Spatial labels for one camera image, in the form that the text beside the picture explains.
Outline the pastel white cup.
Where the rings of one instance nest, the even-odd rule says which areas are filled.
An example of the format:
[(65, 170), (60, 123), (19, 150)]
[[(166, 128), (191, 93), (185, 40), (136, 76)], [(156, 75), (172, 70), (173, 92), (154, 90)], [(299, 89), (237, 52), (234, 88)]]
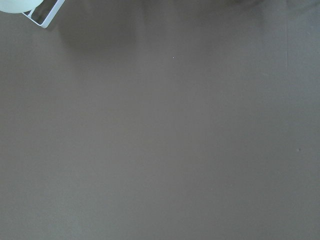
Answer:
[(0, 11), (10, 14), (28, 12), (38, 7), (43, 0), (0, 0)]

